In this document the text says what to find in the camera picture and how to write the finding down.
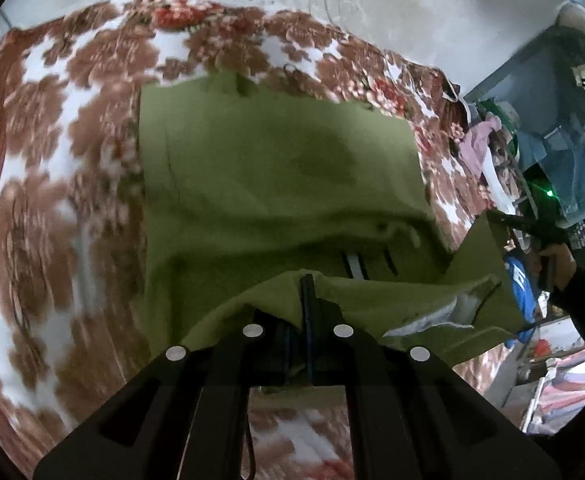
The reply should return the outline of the person's right hand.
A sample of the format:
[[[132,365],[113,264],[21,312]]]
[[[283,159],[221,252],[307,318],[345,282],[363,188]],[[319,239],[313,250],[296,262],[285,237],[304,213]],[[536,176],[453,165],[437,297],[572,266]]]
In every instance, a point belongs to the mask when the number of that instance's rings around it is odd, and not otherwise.
[[[542,266],[547,270],[547,290],[564,290],[577,271],[577,262],[569,247],[566,244],[553,244],[542,249],[540,256],[547,258],[547,264]]]

